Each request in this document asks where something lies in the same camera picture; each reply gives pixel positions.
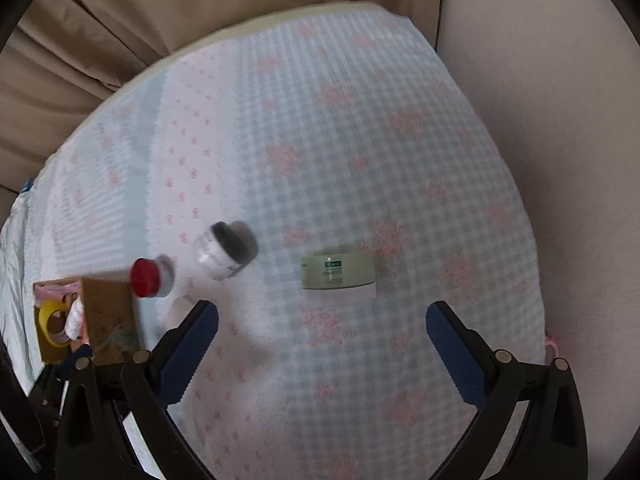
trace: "curtain fold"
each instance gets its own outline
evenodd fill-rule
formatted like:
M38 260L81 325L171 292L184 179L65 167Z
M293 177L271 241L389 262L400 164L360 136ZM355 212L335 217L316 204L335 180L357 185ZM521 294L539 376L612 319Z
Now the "curtain fold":
M0 185L18 190L113 91L216 30L343 0L34 0L0 54ZM440 0L369 0L435 42Z

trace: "metal screw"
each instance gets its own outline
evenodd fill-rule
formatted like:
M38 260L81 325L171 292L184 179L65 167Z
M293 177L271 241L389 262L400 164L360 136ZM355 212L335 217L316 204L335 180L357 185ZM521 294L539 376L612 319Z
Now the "metal screw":
M569 363L566 361L566 359L562 359L561 357L559 357L554 361L554 363L556 365L556 368L562 372L569 369Z
M84 370L85 368L88 367L89 362L90 361L88 357L81 357L78 359L78 361L76 361L76 368L78 370Z
M511 362L511 354L506 350L498 350L495 353L495 358L498 359L498 361L503 364L507 364Z
M135 354L133 354L133 362L137 364L146 363L151 357L151 352L149 350L138 350Z

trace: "blue gripper pad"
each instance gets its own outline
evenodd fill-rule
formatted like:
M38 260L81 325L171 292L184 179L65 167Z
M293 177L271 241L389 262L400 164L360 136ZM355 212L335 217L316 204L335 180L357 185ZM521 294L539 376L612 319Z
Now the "blue gripper pad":
M480 408L486 399L484 370L440 309L439 303L441 302L433 303L427 308L427 334L462 400ZM458 322L462 330L466 330L462 322L460 320Z
M159 371L156 397L165 409L182 399L200 361L218 333L219 322L218 308L210 301L200 300L178 328L164 335L179 338Z

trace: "blue rubber pad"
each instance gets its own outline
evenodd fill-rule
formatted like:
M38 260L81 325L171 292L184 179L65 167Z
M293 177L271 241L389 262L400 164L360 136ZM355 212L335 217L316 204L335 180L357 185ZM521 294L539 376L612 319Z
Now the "blue rubber pad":
M427 309L426 325L462 400L480 408L486 400L484 371L436 303Z
M207 303L160 371L156 396L164 408L182 399L200 361L218 332L218 309L213 303Z

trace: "bottle with red cap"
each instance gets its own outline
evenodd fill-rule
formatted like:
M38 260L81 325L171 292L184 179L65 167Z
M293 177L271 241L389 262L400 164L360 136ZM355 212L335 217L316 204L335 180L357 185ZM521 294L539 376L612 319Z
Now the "bottle with red cap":
M131 266L131 288L139 298L164 298L174 286L174 268L166 256L139 258Z

